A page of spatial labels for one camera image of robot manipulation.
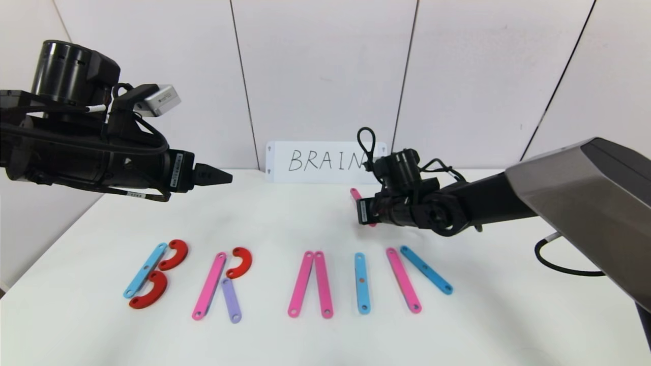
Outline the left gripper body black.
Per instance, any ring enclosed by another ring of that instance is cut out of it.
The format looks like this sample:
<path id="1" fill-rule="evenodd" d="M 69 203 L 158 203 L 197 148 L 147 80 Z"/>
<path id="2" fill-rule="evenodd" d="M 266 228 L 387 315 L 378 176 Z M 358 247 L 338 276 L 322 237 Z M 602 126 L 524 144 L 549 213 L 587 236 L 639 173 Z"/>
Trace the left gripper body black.
<path id="1" fill-rule="evenodd" d="M 194 186 L 194 157 L 179 149 L 167 149 L 160 155 L 131 156 L 123 169 L 122 186 L 185 193 Z"/>

